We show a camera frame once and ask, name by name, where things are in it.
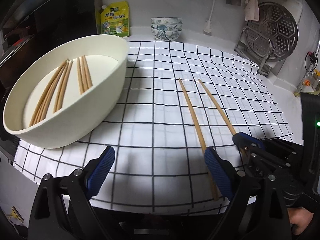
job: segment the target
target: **round stainless steel tray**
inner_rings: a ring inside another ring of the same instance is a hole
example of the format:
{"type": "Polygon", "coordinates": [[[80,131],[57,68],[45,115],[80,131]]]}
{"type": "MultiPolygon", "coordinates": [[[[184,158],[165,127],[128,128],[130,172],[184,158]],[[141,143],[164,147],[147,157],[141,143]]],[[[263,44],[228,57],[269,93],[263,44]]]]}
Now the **round stainless steel tray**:
{"type": "MultiPolygon", "coordinates": [[[[260,3],[259,13],[259,21],[247,21],[246,25],[271,40],[273,48],[267,61],[276,62],[287,58],[298,42],[298,27],[292,14],[274,2],[260,3]]],[[[268,41],[251,30],[245,31],[245,39],[249,50],[262,60],[268,50],[268,41]]]]}

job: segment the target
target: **skin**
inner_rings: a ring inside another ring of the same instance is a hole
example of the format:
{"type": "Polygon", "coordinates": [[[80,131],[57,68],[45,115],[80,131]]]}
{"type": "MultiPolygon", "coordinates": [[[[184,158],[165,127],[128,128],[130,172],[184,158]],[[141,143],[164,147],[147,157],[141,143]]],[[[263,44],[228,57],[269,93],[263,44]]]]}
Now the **skin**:
{"type": "Polygon", "coordinates": [[[296,225],[292,230],[296,236],[307,228],[313,218],[313,213],[304,208],[288,208],[288,214],[290,223],[296,225]]]}

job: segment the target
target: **stack of bowls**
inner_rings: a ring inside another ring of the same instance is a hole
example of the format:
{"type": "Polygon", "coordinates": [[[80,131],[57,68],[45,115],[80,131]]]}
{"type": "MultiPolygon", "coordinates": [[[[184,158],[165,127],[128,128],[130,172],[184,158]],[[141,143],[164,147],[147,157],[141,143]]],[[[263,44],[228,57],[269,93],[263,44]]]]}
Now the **stack of bowls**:
{"type": "Polygon", "coordinates": [[[182,18],[151,18],[151,31],[156,40],[174,41],[182,30],[182,18]]]}

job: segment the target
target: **table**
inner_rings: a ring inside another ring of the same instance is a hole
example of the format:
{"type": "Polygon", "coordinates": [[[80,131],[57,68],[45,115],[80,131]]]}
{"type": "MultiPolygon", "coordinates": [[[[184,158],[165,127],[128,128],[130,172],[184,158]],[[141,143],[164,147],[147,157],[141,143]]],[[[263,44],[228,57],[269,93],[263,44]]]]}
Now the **table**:
{"type": "Polygon", "coordinates": [[[181,78],[207,146],[243,169],[231,133],[198,82],[200,78],[236,131],[292,141],[291,129],[256,74],[258,66],[232,54],[167,41],[130,41],[124,89],[113,111],[93,131],[59,149],[20,141],[14,166],[36,183],[46,173],[69,175],[97,158],[107,145],[116,160],[93,206],[117,211],[207,215],[224,212],[213,201],[207,170],[181,78]]]}

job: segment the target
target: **ceramic bowl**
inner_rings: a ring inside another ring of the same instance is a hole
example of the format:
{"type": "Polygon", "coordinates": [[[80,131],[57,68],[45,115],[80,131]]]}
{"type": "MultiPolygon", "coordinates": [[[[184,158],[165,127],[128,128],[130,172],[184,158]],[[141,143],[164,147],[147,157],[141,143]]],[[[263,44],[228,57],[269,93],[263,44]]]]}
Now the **ceramic bowl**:
{"type": "Polygon", "coordinates": [[[162,31],[181,31],[182,24],[151,24],[151,28],[162,31]]]}
{"type": "Polygon", "coordinates": [[[151,24],[182,24],[182,18],[151,18],[151,24]]]}
{"type": "Polygon", "coordinates": [[[79,38],[51,50],[34,62],[18,79],[4,106],[4,128],[13,135],[42,148],[59,148],[73,143],[110,113],[121,94],[127,42],[113,35],[79,38]],[[85,55],[93,86],[80,94],[77,58],[85,55]],[[44,88],[58,66],[73,60],[62,108],[53,113],[56,87],[46,118],[29,127],[44,88]]]}
{"type": "Polygon", "coordinates": [[[156,40],[161,41],[174,41],[179,38],[181,31],[162,31],[151,28],[152,35],[156,38],[156,40]]]}

